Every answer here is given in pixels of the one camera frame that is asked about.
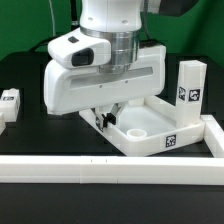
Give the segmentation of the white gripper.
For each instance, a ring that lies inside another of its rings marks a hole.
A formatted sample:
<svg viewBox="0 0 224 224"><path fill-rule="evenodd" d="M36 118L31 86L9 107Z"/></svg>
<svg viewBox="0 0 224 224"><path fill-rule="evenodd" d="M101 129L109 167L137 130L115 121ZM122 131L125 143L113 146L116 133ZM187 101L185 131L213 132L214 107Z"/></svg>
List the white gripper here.
<svg viewBox="0 0 224 224"><path fill-rule="evenodd" d="M154 96L164 88L166 48L141 47L137 32L105 33L78 28L48 44L52 60L44 76L47 110L63 115L94 109L96 126L107 127L100 106L115 125L126 102Z"/></svg>

